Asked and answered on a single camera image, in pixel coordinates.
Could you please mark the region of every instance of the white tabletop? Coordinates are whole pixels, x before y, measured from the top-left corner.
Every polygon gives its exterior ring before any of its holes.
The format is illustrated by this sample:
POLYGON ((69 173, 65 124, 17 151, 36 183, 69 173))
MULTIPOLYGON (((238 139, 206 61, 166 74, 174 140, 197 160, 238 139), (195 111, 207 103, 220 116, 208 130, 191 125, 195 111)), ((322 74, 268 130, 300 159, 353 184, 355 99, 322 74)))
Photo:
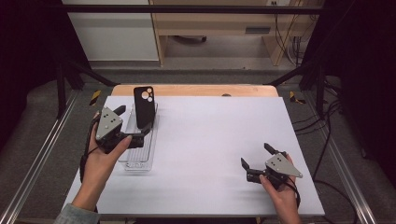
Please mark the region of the white tabletop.
MULTIPOLYGON (((133 96, 106 105, 132 106, 133 96)), ((134 217, 264 217, 275 215, 261 185, 246 181, 244 158, 265 169, 268 143, 287 151, 297 178, 299 213, 322 216, 302 151, 280 97, 157 96, 160 116, 152 170, 127 173, 117 164, 98 203, 101 214, 134 217)), ((80 186, 78 173, 65 203, 80 186)))

